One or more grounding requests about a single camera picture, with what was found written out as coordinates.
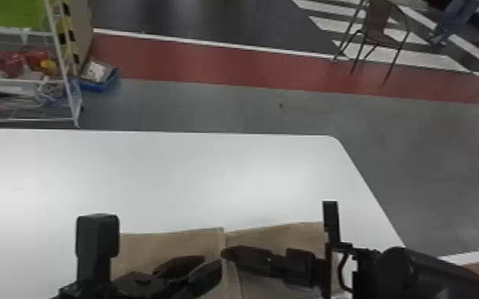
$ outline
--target beige cloth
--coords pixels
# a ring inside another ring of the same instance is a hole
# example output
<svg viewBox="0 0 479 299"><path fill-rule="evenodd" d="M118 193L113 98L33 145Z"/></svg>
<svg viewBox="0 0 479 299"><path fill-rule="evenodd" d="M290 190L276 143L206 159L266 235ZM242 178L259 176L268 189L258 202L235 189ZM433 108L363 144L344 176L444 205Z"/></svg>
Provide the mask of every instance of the beige cloth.
<svg viewBox="0 0 479 299"><path fill-rule="evenodd" d="M131 271L151 273L159 264L180 256L201 254L206 261L219 258L221 250L235 245L262 247L276 254L286 248L312 251L324 257L325 234L321 223L292 223L274 227L233 231L223 228L179 231L163 234L123 234L120 252L111 265L112 279ZM333 275L333 291L338 291ZM320 293L308 289L291 289L280 280L261 278L237 271L231 262L223 263L223 279L203 299L298 299L318 298Z"/></svg>

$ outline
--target white floor line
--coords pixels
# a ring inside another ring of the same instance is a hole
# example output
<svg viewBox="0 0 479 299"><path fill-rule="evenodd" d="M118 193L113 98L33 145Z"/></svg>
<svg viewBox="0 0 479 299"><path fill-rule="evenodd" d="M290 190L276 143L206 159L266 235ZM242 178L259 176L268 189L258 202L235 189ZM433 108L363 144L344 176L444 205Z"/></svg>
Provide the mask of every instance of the white floor line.
<svg viewBox="0 0 479 299"><path fill-rule="evenodd" d="M358 43L349 44L349 47L345 50L345 55L348 57L355 57L358 53L359 47L360 44ZM371 45L365 45L362 56L366 55L371 48ZM391 61L394 59L394 55L394 49L377 47L377 49L375 49L375 51L373 51L368 57L367 61L391 63ZM470 73L468 69L447 55L439 55L427 52L402 50L396 64Z"/></svg>
<svg viewBox="0 0 479 299"><path fill-rule="evenodd" d="M414 11L411 8L401 6L401 10L409 17L412 17L417 22L423 24L429 29L433 29L436 26L436 23L431 21L428 17L423 16L422 14ZM450 41L456 44L461 49L464 49L466 52L474 55L477 59L479 59L479 48L475 45L472 45L465 39L459 37L458 35L454 34L450 37Z"/></svg>
<svg viewBox="0 0 479 299"><path fill-rule="evenodd" d="M117 37L133 37L133 38L141 38L141 39L156 40L156 41L175 41L175 42L184 43L184 44L208 45L208 46L219 47L219 48L269 52L269 53L287 54L287 55L293 55L293 56L305 56L305 57L316 57L316 58L326 58L326 59L332 59L334 57L334 55L320 54L315 52L303 52L303 51L258 47L258 46L252 46L252 45L230 44L230 43L223 43L219 41L202 41L202 40L194 40L191 38L182 38L182 37L166 37L162 35L133 33L133 32L118 31L118 30L111 30L111 29L95 28L93 29L93 31L94 33L97 33L97 34L112 35Z"/></svg>
<svg viewBox="0 0 479 299"><path fill-rule="evenodd" d="M467 265L467 264L474 264L479 262L479 251L474 252L467 252L463 254L453 254L453 255L446 255L440 257L447 262L452 262L453 264L457 265Z"/></svg>
<svg viewBox="0 0 479 299"><path fill-rule="evenodd" d="M315 2L315 1L310 1L310 0L293 0L299 8L302 8L304 10L312 10L312 11L318 11L322 13L329 13L329 14L340 14L342 16L346 17L352 17L355 14L354 8L349 8L346 6L337 6L329 3L320 3L320 2ZM361 10L358 13L358 18L363 19L366 17L366 12L364 10ZM390 18L388 21L392 24L398 24L397 21L394 19Z"/></svg>
<svg viewBox="0 0 479 299"><path fill-rule="evenodd" d="M331 20L324 17L310 17L310 20L312 20L313 23L316 24L317 27L319 27L321 30L325 30L325 31L344 33L345 30L347 29L347 26L349 26L348 21L337 21L337 20ZM353 24L353 26L351 26L351 33L354 33L357 29L360 29L361 27L362 27L361 24ZM401 41L404 38L406 33L405 31L399 30L399 29L385 29L384 32L398 41ZM418 44L418 45L429 44L424 39L416 35L415 33L411 33L408 36L407 43Z"/></svg>

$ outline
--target jeans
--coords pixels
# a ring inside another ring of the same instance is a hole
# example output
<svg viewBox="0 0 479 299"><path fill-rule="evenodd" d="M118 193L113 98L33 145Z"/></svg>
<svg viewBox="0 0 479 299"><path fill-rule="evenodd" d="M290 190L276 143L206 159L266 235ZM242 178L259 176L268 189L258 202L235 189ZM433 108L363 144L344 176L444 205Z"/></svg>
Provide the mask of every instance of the jeans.
<svg viewBox="0 0 479 299"><path fill-rule="evenodd" d="M440 41L446 41L464 27L478 7L478 0L452 0L446 7L444 19L434 28L433 35L440 37Z"/></svg>

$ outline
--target white crosswalk stripe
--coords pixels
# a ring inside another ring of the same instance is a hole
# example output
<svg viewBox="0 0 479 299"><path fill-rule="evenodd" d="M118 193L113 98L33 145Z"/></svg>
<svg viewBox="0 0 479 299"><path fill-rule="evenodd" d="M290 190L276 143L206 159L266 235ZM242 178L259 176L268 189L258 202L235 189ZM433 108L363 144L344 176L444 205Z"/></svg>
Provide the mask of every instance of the white crosswalk stripe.
<svg viewBox="0 0 479 299"><path fill-rule="evenodd" d="M310 17L310 20L312 20L317 25L317 27L319 27L322 30L338 32L338 33L344 33L347 27L349 26L349 23L347 21L331 20L331 19L323 18L323 17ZM361 27L362 27L361 24L354 24L351 27L351 33L355 32L357 29L360 29ZM399 29L385 29L384 32L398 41L402 41L406 34L404 30L399 30ZM417 36L414 33L411 33L411 35L408 36L407 42L418 44L418 45L429 44L424 39L422 39L421 37Z"/></svg>
<svg viewBox="0 0 479 299"><path fill-rule="evenodd" d="M310 0L294 0L295 4L304 10L312 10L318 11L322 13L329 13L329 14L340 14L342 16L352 17L355 13L354 8L349 8L346 6L336 6L329 3L320 3ZM361 10L358 15L358 18L363 19L366 17L366 13L364 10ZM390 18L388 20L392 24L397 24L397 21Z"/></svg>
<svg viewBox="0 0 479 299"><path fill-rule="evenodd" d="M358 43L349 44L349 47L345 50L345 55L348 57L355 57L358 53L359 47L360 44ZM362 57L364 57L364 55L366 55L366 53L371 48L371 45L364 45ZM373 51L372 54L368 57L367 61L391 63L391 61L394 59L394 55L394 49L377 47L377 49L375 49L375 51ZM468 69L464 68L462 65L460 65L457 61L455 61L449 56L427 52L402 50L397 60L397 64L417 66L422 68L440 68L458 72L469 72Z"/></svg>
<svg viewBox="0 0 479 299"><path fill-rule="evenodd" d="M337 14L341 16L346 16L351 19L351 17L355 13L355 9L347 6L339 6L337 3L345 3L345 4L353 4L358 5L360 0L330 0L329 3L327 2L319 2L315 0L292 0L299 8L303 9L307 13L309 11L316 11L321 13L327 13L327 17L319 17L319 14L314 16L311 14L309 16L310 20L321 30L334 32L334 33L344 33L347 27L349 26L348 21L340 21L331 19L329 14ZM408 7L401 7L405 14L409 15L409 17L414 18L416 21L424 24L428 28L434 27L432 21L426 19L420 13L408 8ZM360 11L358 14L358 18L364 19L365 12ZM397 22L393 19L390 19L390 23L397 24ZM356 30L360 29L362 24L354 24L351 27L351 33L354 33ZM405 31L401 29L392 29L386 28L384 32L395 38L398 41L401 41L404 38ZM457 46L462 47L464 50L469 51L474 47L470 47L471 45L467 41L464 41L458 36L452 36L450 40L455 43ZM333 40L336 45L339 45L341 41ZM416 44L416 45L428 45L427 41L423 38L418 36L415 33L411 33L407 39L408 44ZM355 57L360 44L358 42L351 43L349 47L345 50L345 55L347 57ZM364 54L368 52L371 48L371 45L364 46ZM471 51L477 59L479 59L479 52L475 53ZM389 48L378 47L368 58L368 61L374 62L382 62L382 63L391 63L392 59L394 58L395 50ZM411 51L405 49L401 51L401 54L396 62L397 64L401 65L409 65L415 67L422 67L422 68L438 68L444 70L451 70L451 71L458 71L458 72L470 72L467 68L459 64L455 59L443 55L443 54L436 54L432 52L419 52L419 51Z"/></svg>

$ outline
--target black cable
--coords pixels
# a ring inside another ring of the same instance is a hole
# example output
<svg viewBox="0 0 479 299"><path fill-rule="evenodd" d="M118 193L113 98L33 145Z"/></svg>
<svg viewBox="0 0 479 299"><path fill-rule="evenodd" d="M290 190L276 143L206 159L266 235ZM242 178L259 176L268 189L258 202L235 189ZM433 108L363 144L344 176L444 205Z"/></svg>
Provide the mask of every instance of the black cable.
<svg viewBox="0 0 479 299"><path fill-rule="evenodd" d="M338 263L338 282L340 282L340 287L344 291L352 293L352 289L345 285L344 275L342 273L343 269L344 269L344 266L345 266L345 263L347 262L348 258L349 258L349 254L344 253L344 257L341 258L340 262Z"/></svg>

